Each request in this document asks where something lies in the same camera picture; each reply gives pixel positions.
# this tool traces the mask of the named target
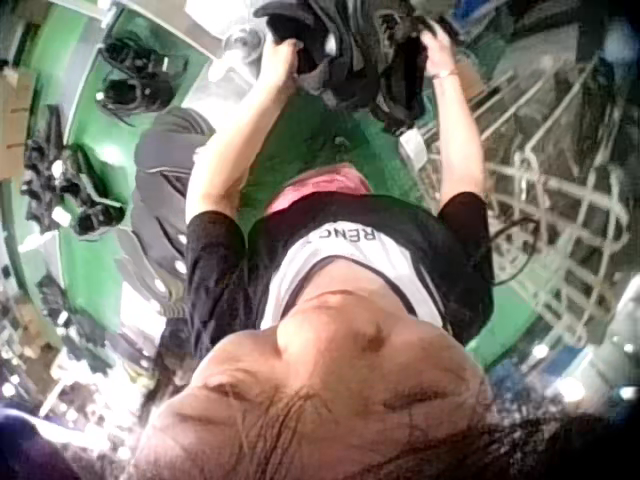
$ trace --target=black t-shirt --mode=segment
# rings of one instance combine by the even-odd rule
[[[391,197],[321,192],[258,221],[246,240],[222,213],[191,220],[187,294],[194,354],[203,358],[225,336],[259,328],[289,250],[324,225],[344,221],[379,232],[409,253],[443,327],[459,342],[466,344],[489,320],[493,266],[487,206],[480,197],[459,194],[434,217]]]

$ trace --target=bracelet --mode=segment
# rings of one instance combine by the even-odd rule
[[[438,72],[434,75],[430,75],[429,78],[431,80],[437,80],[439,78],[447,78],[447,77],[451,77],[454,75],[458,75],[458,70],[456,70],[455,68],[451,69],[451,70],[445,70],[444,72]]]

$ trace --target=hand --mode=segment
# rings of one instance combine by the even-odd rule
[[[440,25],[432,21],[429,21],[429,23],[431,23],[436,34],[433,35],[425,30],[420,34],[420,40],[427,47],[427,75],[432,77],[439,73],[455,70],[456,60],[453,55],[451,39]]]
[[[258,85],[269,92],[289,97],[296,90],[300,44],[290,39],[277,45],[271,35],[265,42]]]

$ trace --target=pink object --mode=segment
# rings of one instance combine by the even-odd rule
[[[316,192],[367,195],[372,190],[367,180],[348,163],[317,168],[289,182],[282,193],[271,202],[267,214],[284,210],[293,202]]]

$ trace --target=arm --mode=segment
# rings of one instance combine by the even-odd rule
[[[206,211],[235,217],[249,170],[291,94],[297,46],[268,43],[260,78],[224,129],[199,152],[187,191],[187,223]]]
[[[437,75],[455,72],[451,41],[438,25],[436,36],[422,33],[429,53],[427,73],[435,76],[433,86],[438,104],[442,183],[440,208],[459,193],[484,196],[484,154],[478,126],[464,98],[460,79],[454,73],[443,78]]]

